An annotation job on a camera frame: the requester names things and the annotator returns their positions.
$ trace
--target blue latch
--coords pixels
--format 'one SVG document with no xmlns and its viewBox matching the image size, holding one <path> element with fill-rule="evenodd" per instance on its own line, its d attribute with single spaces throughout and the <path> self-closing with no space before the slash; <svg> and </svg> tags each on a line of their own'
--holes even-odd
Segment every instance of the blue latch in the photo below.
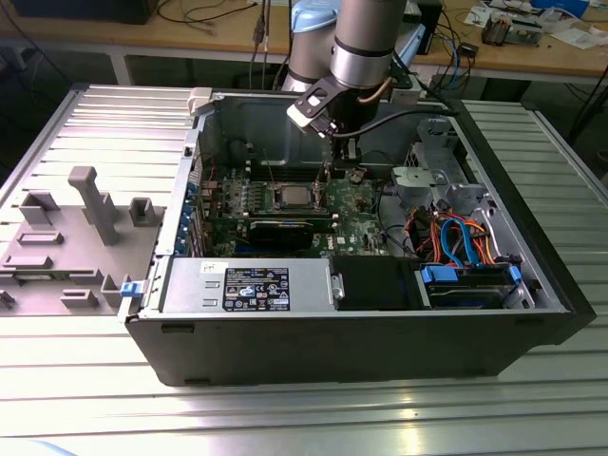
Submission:
<svg viewBox="0 0 608 456">
<path fill-rule="evenodd" d="M 457 282 L 458 275 L 451 266 L 427 266 L 421 272 L 425 283 L 429 282 Z"/>
<path fill-rule="evenodd" d="M 517 266 L 509 266 L 509 273 L 511 277 L 513 277 L 513 281 L 518 285 L 522 283 L 522 273 L 520 272 L 520 268 Z"/>
<path fill-rule="evenodd" d="M 145 292 L 145 280 L 125 282 L 121 287 L 122 297 L 142 297 Z"/>
</svg>

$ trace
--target warning label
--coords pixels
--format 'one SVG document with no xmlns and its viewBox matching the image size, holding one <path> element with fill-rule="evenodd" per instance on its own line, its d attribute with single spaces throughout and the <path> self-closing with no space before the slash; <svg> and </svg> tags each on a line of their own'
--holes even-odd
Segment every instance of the warning label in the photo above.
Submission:
<svg viewBox="0 0 608 456">
<path fill-rule="evenodd" d="M 287 268 L 227 268 L 224 283 L 226 312 L 290 310 Z"/>
</svg>

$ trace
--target desk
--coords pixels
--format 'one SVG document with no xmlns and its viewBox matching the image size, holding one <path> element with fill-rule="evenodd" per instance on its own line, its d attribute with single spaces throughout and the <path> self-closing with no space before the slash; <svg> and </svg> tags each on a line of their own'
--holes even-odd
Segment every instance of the desk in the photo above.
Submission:
<svg viewBox="0 0 608 456">
<path fill-rule="evenodd" d="M 241 8 L 245 2 L 246 0 L 227 0 L 221 7 L 204 10 L 202 14 L 215 15 Z M 456 17 L 458 15 L 458 19 L 463 21 L 466 9 L 476 2 L 446 0 L 446 4 L 452 26 L 466 41 L 480 46 L 476 65 L 471 71 L 473 76 L 591 84 L 601 75 L 608 61 L 606 49 L 593 47 L 580 50 L 549 36 L 542 38 L 539 47 L 482 45 L 481 29 L 467 26 Z M 118 83 L 130 85 L 131 76 L 125 61 L 127 55 L 249 61 L 253 50 L 252 32 L 259 8 L 247 9 L 216 20 L 213 36 L 184 24 L 167 22 L 156 15 L 144 26 L 129 26 L 95 21 L 21 18 L 14 10 L 12 12 L 13 18 L 42 48 L 107 54 Z M 181 18 L 177 0 L 169 3 L 163 12 L 170 17 Z M 608 20 L 608 13 L 590 10 L 585 19 Z M 287 53 L 287 24 L 287 8 L 272 8 L 268 56 L 270 63 L 282 62 Z M 0 17 L 0 45 L 7 48 L 28 46 L 4 16 Z M 257 56 L 259 62 L 262 58 L 262 55 Z M 449 56 L 441 42 L 434 40 L 429 55 L 417 56 L 414 64 L 418 71 L 435 74 L 443 72 L 449 65 Z"/>
</svg>

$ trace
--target connector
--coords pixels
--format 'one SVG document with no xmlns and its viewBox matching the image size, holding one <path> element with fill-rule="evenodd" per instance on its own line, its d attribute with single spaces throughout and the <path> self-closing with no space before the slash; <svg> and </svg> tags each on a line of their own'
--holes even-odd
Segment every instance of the connector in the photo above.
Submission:
<svg viewBox="0 0 608 456">
<path fill-rule="evenodd" d="M 256 27 L 254 28 L 254 46 L 258 47 L 261 42 L 264 40 L 264 34 L 266 30 L 266 21 L 264 20 L 264 15 L 260 14 L 257 18 Z"/>
</svg>

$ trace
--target cable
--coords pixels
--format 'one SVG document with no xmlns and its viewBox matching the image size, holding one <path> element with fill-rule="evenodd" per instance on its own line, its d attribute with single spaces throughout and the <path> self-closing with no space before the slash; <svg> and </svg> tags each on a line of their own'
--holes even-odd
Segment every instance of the cable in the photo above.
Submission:
<svg viewBox="0 0 608 456">
<path fill-rule="evenodd" d="M 17 69 L 12 64 L 12 62 L 1 51 L 0 51 L 0 59 L 2 59 L 2 61 L 4 62 L 4 64 L 15 74 L 15 76 L 17 77 L 17 82 L 19 83 L 19 86 L 24 91 L 26 91 L 26 92 L 29 93 L 31 101 L 34 103 L 34 105 L 36 107 L 38 107 L 40 109 L 43 109 L 43 110 L 46 110 L 46 111 L 52 110 L 52 109 L 49 108 L 49 106 L 44 106 L 44 105 L 38 103 L 38 101 L 33 98 L 32 94 L 36 94 L 36 95 L 45 97 L 47 100 L 49 100 L 50 102 L 52 102 L 55 106 L 57 106 L 60 103 L 57 100 L 55 100 L 53 97 L 51 97 L 50 95 L 48 95 L 46 92 L 43 92 L 43 91 L 38 90 L 38 89 L 35 89 L 35 88 L 29 86 L 28 84 L 26 84 L 26 82 L 24 82 L 24 80 L 22 79 L 21 76 L 27 70 L 26 69 L 23 69 L 23 70 Z"/>
<path fill-rule="evenodd" d="M 266 63 L 268 62 L 268 42 L 270 40 L 270 6 L 272 0 L 268 1 L 268 6 L 266 8 L 266 29 L 264 34 L 264 63 L 262 64 L 262 90 L 264 90 L 264 86 L 266 83 Z"/>
<path fill-rule="evenodd" d="M 569 84 L 565 84 L 566 88 L 568 89 L 568 91 L 572 94 L 572 96 L 574 98 L 576 98 L 577 100 L 579 100 L 580 102 L 585 103 L 586 100 L 584 98 L 581 98 L 580 95 L 578 95 L 577 93 L 575 93 L 575 91 L 573 90 L 573 87 L 571 87 Z"/>
<path fill-rule="evenodd" d="M 266 18 L 264 14 L 266 12 L 266 0 L 262 0 L 262 8 L 259 16 L 256 20 L 256 26 L 254 27 L 254 36 L 252 41 L 254 42 L 254 52 L 251 56 L 251 62 L 249 63 L 249 89 L 254 89 L 253 83 L 253 72 L 254 72 L 254 62 L 256 61 L 257 51 L 259 50 L 259 45 L 264 41 L 264 36 L 266 36 Z M 266 75 L 266 69 L 263 69 L 264 76 Z"/>
<path fill-rule="evenodd" d="M 21 36 L 23 36 L 26 39 L 26 41 L 28 41 L 38 52 L 40 52 L 45 57 L 45 59 L 47 59 L 47 62 L 49 62 L 50 65 L 53 68 L 55 68 L 55 71 L 57 71 L 61 75 L 61 77 L 66 80 L 67 84 L 69 86 L 71 86 L 73 84 L 72 80 L 69 79 L 67 77 L 67 75 L 58 66 L 56 66 L 52 60 L 50 60 L 50 58 L 45 54 L 45 52 L 36 43 L 34 43 L 33 40 L 31 38 L 29 38 L 29 36 L 19 27 L 19 25 L 10 16 L 9 10 L 7 9 L 4 2 L 2 2 L 2 1 L 0 1 L 0 8 L 4 12 L 4 14 L 7 16 L 7 19 L 9 19 L 9 22 L 12 24 L 12 26 L 15 27 L 15 29 L 19 32 L 19 34 Z"/>
<path fill-rule="evenodd" d="M 445 36 L 443 38 L 444 38 L 444 41 L 446 41 L 449 45 L 452 46 L 452 51 L 454 52 L 452 54 L 454 57 L 452 59 L 452 60 L 454 60 L 454 72 L 452 73 L 452 79 L 447 84 L 448 88 L 453 88 L 454 82 L 456 81 L 456 77 L 458 76 L 458 68 L 460 67 L 460 57 L 458 56 L 458 51 L 456 50 L 456 45 L 454 45 L 452 40 L 448 39 Z"/>
<path fill-rule="evenodd" d="M 399 163 L 397 163 L 388 153 L 386 153 L 384 150 L 378 150 L 378 149 L 373 149 L 373 150 L 368 150 L 367 152 L 363 152 L 361 154 L 361 158 L 365 157 L 366 155 L 369 154 L 380 154 L 382 155 L 385 159 L 387 159 L 387 161 L 392 164 L 393 166 L 399 166 Z"/>
<path fill-rule="evenodd" d="M 12 117 L 6 115 L 3 112 L 0 112 L 0 118 L 6 120 L 9 124 L 14 125 L 16 128 L 18 128 L 19 130 L 23 131 L 24 133 L 37 133 L 37 131 L 32 130 L 31 128 L 27 128 L 26 126 L 21 125 L 19 122 L 15 121 Z"/>
<path fill-rule="evenodd" d="M 275 80 L 273 81 L 273 90 L 278 90 L 278 82 L 280 81 L 281 73 L 283 72 L 283 68 L 289 62 L 289 58 L 292 55 L 292 48 L 294 47 L 294 32 L 292 31 L 292 9 L 293 9 L 293 1 L 288 0 L 288 17 L 287 17 L 287 30 L 289 32 L 289 49 L 287 50 L 287 55 L 285 59 L 281 63 L 281 66 L 278 68 L 278 72 L 276 73 Z"/>
<path fill-rule="evenodd" d="M 401 111 L 401 112 L 396 112 L 394 114 L 390 114 L 389 116 L 387 116 L 383 119 L 380 119 L 379 121 L 376 121 L 374 123 L 369 123 L 367 126 L 364 126 L 360 130 L 352 131 L 349 133 L 333 133 L 332 138 L 345 139 L 345 140 L 349 139 L 349 138 L 355 138 L 355 137 L 363 135 L 365 133 L 369 133 L 370 131 L 378 128 L 379 126 L 387 124 L 390 121 L 399 119 L 400 117 L 414 115 L 414 114 L 431 114 L 431 115 L 436 114 L 436 115 L 440 115 L 440 116 L 454 117 L 454 116 L 457 116 L 459 113 L 454 110 L 414 108 L 414 109 L 410 109 L 408 111 Z"/>
<path fill-rule="evenodd" d="M 591 94 L 587 98 L 587 101 L 580 108 L 579 113 L 577 114 L 577 117 L 572 122 L 572 128 L 570 128 L 570 133 L 568 134 L 568 143 L 573 144 L 579 137 L 580 132 L 586 126 L 586 123 L 584 123 L 582 121 L 583 118 L 591 120 L 593 118 L 593 116 L 595 115 L 595 114 L 592 114 L 591 117 L 589 117 L 588 116 L 589 110 L 585 111 L 585 109 L 587 108 L 587 106 L 589 105 L 589 102 L 591 102 L 594 95 L 598 91 L 599 87 L 601 86 L 601 83 L 603 82 L 604 78 L 606 77 L 606 74 L 608 74 L 608 65 L 606 65 L 606 68 L 604 69 L 603 73 L 601 73 L 601 76 L 599 77 L 598 82 L 596 83 L 595 87 L 591 91 Z M 600 98 L 601 98 L 601 96 L 598 96 L 596 98 L 596 100 L 594 101 L 594 104 L 596 104 Z"/>
<path fill-rule="evenodd" d="M 248 5 L 246 7 L 242 7 L 242 8 L 237 8 L 237 9 L 232 9 L 230 11 L 226 11 L 223 12 L 222 14 L 218 14 L 216 16 L 211 16 L 211 17 L 204 17 L 202 19 L 192 19 L 192 20 L 183 20 L 183 19 L 174 19 L 172 17 L 168 17 L 165 16 L 162 13 L 162 7 L 164 7 L 167 3 L 169 3 L 171 0 L 164 0 L 162 3 L 159 4 L 159 7 L 156 10 L 156 13 L 165 21 L 169 21 L 169 22 L 173 22 L 175 24 L 197 24 L 200 22 L 209 22 L 209 21 L 213 21 L 214 19 L 219 19 L 220 17 L 224 17 L 227 16 L 229 14 L 234 14 L 235 12 L 239 12 L 239 11 L 245 11 L 245 10 L 249 10 L 251 8 L 255 8 L 258 3 L 254 2 L 251 5 Z"/>
<path fill-rule="evenodd" d="M 567 86 L 569 86 L 570 88 L 576 90 L 578 93 L 585 95 L 585 96 L 589 96 L 591 95 L 591 92 L 586 92 L 585 90 L 583 90 L 582 88 L 576 87 L 574 84 L 568 84 L 566 83 Z"/>
<path fill-rule="evenodd" d="M 384 195 L 385 188 L 387 188 L 387 184 L 384 184 L 380 189 L 380 196 L 378 197 L 378 201 L 376 202 L 376 218 L 378 219 L 378 225 L 380 225 L 380 229 L 384 231 L 385 235 L 387 235 L 387 239 L 390 239 L 392 243 L 399 246 L 401 250 L 405 252 L 406 248 L 404 247 L 404 245 L 388 233 L 389 228 L 384 227 L 384 223 L 382 223 L 382 219 L 380 218 L 380 201 L 382 200 L 382 196 Z"/>
<path fill-rule="evenodd" d="M 249 89 L 254 89 L 254 61 L 257 56 L 257 49 L 259 46 L 254 47 L 254 53 L 251 55 L 251 62 L 249 62 Z"/>
<path fill-rule="evenodd" d="M 401 60 L 401 57 L 399 57 L 399 54 L 397 53 L 397 51 L 394 50 L 392 52 L 392 57 L 393 57 L 394 61 L 397 63 L 397 65 L 403 70 L 404 73 L 406 73 L 408 76 L 409 75 L 414 76 L 414 78 L 416 79 L 416 81 L 418 81 L 418 84 L 424 91 L 426 91 L 427 93 L 430 93 L 433 97 L 435 97 L 437 100 L 439 100 L 441 103 L 443 103 L 446 107 L 452 109 L 451 103 L 446 98 L 444 98 L 443 95 L 441 95 L 439 92 L 433 90 L 428 85 L 423 83 L 414 73 L 412 73 L 409 70 L 408 66 L 406 64 L 404 64 L 403 60 Z"/>
<path fill-rule="evenodd" d="M 227 0 L 220 0 L 218 3 L 214 4 L 214 5 L 208 5 L 206 7 L 195 7 L 195 8 L 191 8 L 188 9 L 185 5 L 184 5 L 184 0 L 180 0 L 180 7 L 181 7 L 181 17 L 183 18 L 184 21 L 195 21 L 196 18 L 192 17 L 190 14 L 192 14 L 192 12 L 197 11 L 197 10 L 209 10 L 211 8 L 218 8 L 221 7 L 224 3 L 226 3 Z M 207 33 L 210 36 L 215 36 L 215 33 L 209 28 L 211 26 L 213 26 L 214 23 L 213 22 L 206 22 L 203 24 L 186 24 L 186 26 L 188 26 L 191 29 L 196 29 L 196 30 L 200 30 L 200 31 L 204 31 L 205 33 Z"/>
<path fill-rule="evenodd" d="M 441 227 L 441 247 L 442 247 L 444 253 L 451 260 L 453 260 L 456 264 L 458 264 L 461 268 L 463 267 L 462 261 L 459 258 L 457 258 L 456 256 L 454 256 L 449 251 L 449 247 L 447 245 L 447 228 L 449 227 L 449 225 L 451 223 L 458 223 L 460 225 L 460 228 L 463 232 L 463 243 L 465 244 L 465 252 L 466 252 L 466 257 L 468 258 L 468 261 L 473 265 L 479 264 L 480 260 L 477 257 L 477 254 L 475 253 L 473 248 L 471 247 L 470 233 L 468 232 L 468 229 L 466 228 L 465 223 L 462 220 L 459 220 L 457 218 L 448 218 L 444 222 L 444 226 Z"/>
<path fill-rule="evenodd" d="M 384 83 L 382 83 L 373 94 L 371 94 L 367 98 L 359 97 L 357 99 L 357 102 L 360 105 L 371 105 L 373 102 L 375 102 L 382 96 L 382 94 L 384 93 L 384 91 L 387 88 L 389 88 L 391 82 L 392 82 L 392 78 L 388 77 L 387 79 L 385 79 Z"/>
</svg>

